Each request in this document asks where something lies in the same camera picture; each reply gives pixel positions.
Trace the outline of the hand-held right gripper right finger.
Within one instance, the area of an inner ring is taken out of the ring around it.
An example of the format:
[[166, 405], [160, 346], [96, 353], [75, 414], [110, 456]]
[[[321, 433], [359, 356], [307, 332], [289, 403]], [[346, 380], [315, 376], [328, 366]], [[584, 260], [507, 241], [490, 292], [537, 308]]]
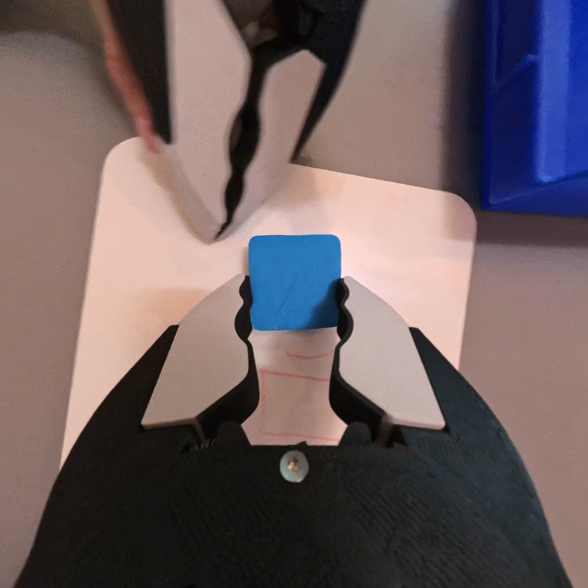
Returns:
[[340, 279], [336, 302], [339, 341], [329, 382], [334, 414], [370, 431], [444, 430], [442, 409], [401, 315], [350, 276]]

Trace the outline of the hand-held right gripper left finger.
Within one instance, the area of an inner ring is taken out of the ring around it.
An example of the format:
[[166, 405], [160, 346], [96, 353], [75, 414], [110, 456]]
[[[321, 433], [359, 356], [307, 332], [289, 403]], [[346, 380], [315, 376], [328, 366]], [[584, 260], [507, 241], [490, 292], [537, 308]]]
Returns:
[[249, 276], [236, 275], [184, 316], [143, 414], [144, 429], [218, 431], [253, 415], [259, 381], [251, 307]]

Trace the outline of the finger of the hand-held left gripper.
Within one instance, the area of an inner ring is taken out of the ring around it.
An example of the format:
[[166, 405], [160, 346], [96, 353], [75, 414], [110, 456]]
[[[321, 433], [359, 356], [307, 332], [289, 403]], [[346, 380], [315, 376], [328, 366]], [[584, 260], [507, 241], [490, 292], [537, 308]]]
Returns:
[[231, 129], [251, 57], [223, 1], [166, 1], [164, 16], [171, 140], [160, 145], [191, 231], [213, 242], [226, 220]]
[[299, 48], [257, 48], [245, 101], [235, 119], [240, 134], [229, 152], [227, 237], [280, 188], [313, 104], [325, 65]]

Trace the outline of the blue whiteboard eraser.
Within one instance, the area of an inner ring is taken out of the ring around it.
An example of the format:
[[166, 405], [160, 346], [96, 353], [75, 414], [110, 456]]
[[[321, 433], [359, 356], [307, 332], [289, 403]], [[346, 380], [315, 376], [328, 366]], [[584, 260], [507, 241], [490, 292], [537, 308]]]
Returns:
[[248, 246], [251, 320], [258, 331], [337, 326], [341, 242], [334, 235], [261, 235]]

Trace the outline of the white whiteboard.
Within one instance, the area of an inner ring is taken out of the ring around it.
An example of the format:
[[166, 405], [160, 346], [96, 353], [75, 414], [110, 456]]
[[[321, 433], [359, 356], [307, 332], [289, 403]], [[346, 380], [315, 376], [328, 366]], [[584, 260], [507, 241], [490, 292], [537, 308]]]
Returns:
[[161, 333], [234, 275], [251, 237], [333, 234], [342, 274], [385, 300], [458, 368], [476, 239], [473, 211], [437, 190], [290, 165], [264, 207], [206, 245], [187, 227], [161, 158], [138, 138], [100, 177], [61, 465], [89, 418]]

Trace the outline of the blue storage bin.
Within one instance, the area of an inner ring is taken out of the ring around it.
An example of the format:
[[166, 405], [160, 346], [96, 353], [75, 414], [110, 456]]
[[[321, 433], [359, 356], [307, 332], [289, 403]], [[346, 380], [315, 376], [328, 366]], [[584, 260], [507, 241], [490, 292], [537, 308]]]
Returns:
[[481, 205], [587, 216], [587, 1], [487, 1]]

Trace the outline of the person's left hand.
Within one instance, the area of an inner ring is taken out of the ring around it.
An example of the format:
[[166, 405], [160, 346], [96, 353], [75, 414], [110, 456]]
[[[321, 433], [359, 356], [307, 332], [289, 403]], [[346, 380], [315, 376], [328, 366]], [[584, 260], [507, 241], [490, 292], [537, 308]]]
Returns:
[[102, 37], [109, 77], [127, 110], [137, 136], [143, 140], [148, 152], [158, 154], [151, 108], [146, 101], [143, 85], [131, 65], [110, 4], [108, 1], [89, 1], [89, 5]]

